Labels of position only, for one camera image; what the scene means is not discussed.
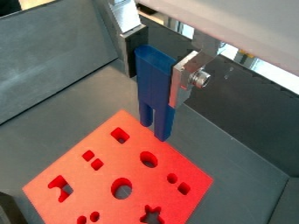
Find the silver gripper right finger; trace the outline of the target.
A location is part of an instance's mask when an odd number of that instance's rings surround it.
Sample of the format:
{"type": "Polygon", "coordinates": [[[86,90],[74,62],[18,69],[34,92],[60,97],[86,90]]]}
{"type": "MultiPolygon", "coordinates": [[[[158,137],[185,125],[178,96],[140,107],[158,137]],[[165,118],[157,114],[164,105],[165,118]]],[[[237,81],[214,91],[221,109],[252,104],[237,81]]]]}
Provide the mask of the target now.
{"type": "Polygon", "coordinates": [[[210,75],[204,71],[205,65],[222,52],[225,44],[194,30],[190,45],[194,47],[172,66],[172,81],[168,105],[177,109],[189,98],[192,88],[204,88],[210,80],[210,75]]]}

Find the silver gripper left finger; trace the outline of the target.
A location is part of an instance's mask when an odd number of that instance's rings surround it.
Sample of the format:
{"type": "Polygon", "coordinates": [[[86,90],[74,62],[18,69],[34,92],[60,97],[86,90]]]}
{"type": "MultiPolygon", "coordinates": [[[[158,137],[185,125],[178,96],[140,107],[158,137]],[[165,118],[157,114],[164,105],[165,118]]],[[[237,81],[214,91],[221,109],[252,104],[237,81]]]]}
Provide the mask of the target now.
{"type": "Polygon", "coordinates": [[[141,24],[134,0],[108,0],[116,27],[116,41],[124,62],[125,75],[136,76],[134,49],[148,43],[148,28],[141,24]]]}

